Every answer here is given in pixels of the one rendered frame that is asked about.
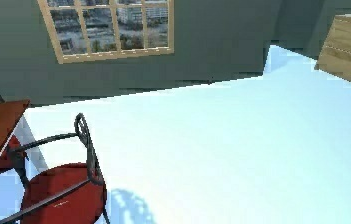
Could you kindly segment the wooden framed window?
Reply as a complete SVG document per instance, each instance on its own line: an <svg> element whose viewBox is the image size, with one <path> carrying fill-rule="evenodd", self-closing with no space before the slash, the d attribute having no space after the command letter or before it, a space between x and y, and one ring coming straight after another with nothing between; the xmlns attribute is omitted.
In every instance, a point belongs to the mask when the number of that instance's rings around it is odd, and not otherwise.
<svg viewBox="0 0 351 224"><path fill-rule="evenodd" d="M60 64L174 52L174 0L37 0Z"/></svg>

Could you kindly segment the light wooden dresser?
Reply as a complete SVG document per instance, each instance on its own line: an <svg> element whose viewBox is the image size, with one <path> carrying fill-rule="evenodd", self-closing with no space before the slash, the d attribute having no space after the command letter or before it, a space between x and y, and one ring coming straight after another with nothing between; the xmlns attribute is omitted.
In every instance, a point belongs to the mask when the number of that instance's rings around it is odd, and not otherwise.
<svg viewBox="0 0 351 224"><path fill-rule="evenodd" d="M315 69L351 82L351 14L334 17Z"/></svg>

